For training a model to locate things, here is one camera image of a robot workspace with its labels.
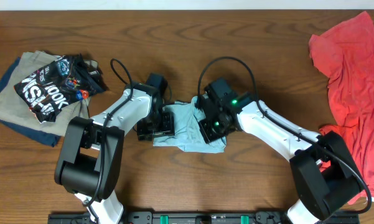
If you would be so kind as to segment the light blue t-shirt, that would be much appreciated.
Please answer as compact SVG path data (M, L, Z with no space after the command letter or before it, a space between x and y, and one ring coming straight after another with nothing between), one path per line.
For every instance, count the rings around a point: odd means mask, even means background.
M178 147L184 152L200 153L222 153L227 145L226 137L222 137L213 142L206 143L200 132L199 121L205 118L202 110L195 107L197 96L191 99L190 103L176 101L172 105L164 107L165 112L174 115L175 134L154 138L153 146Z

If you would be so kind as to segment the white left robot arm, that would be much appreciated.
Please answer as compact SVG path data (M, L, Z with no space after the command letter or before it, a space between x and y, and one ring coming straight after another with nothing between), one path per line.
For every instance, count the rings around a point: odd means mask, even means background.
M118 182L124 137L138 127L138 139L174 134L174 117L162 110L167 80L156 73L145 83L127 85L122 97L92 118L73 118L65 132L54 180L74 194L88 211L52 214L49 223L122 223Z

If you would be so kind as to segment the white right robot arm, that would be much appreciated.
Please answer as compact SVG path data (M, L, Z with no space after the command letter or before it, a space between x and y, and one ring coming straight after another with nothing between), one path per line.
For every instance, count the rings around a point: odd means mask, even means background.
M288 161L298 201L288 209L290 223L343 223L354 211L341 207L363 191L362 177L343 138L301 128L249 93L239 95L219 78L199 97L199 121L206 143L243 131L272 147Z

